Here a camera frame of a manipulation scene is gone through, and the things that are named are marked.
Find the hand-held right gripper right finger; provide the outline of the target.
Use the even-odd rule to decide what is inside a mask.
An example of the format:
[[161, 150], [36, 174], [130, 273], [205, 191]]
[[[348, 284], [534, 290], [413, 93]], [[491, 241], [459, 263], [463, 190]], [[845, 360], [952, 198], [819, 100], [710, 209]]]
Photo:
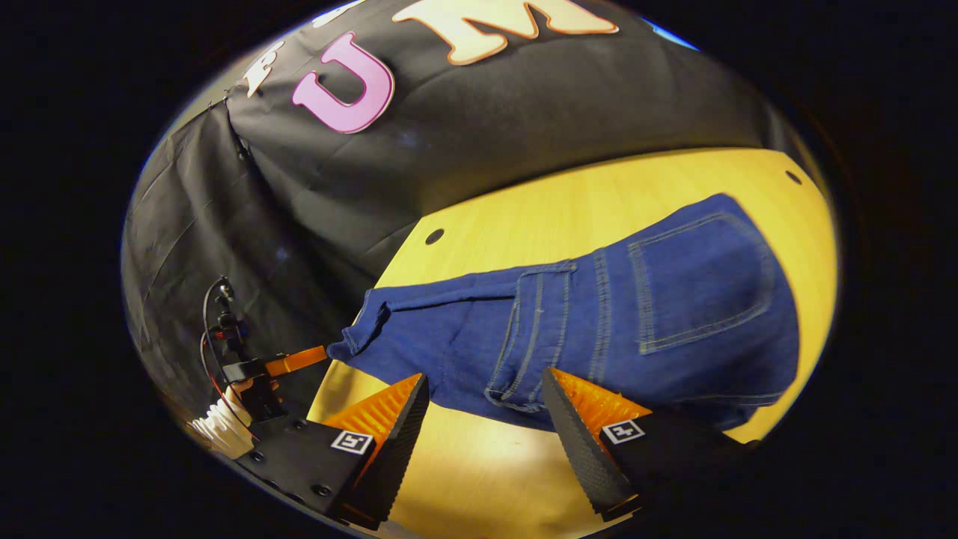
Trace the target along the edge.
[[704, 493], [757, 447], [557, 368], [542, 373], [542, 398], [579, 485], [606, 522]]

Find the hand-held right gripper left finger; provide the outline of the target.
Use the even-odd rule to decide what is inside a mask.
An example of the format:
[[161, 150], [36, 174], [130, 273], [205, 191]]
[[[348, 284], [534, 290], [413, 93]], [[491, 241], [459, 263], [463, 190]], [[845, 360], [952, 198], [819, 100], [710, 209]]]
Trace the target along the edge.
[[427, 375], [417, 373], [325, 421], [270, 427], [237, 466], [306, 511], [377, 530], [389, 519], [428, 406]]

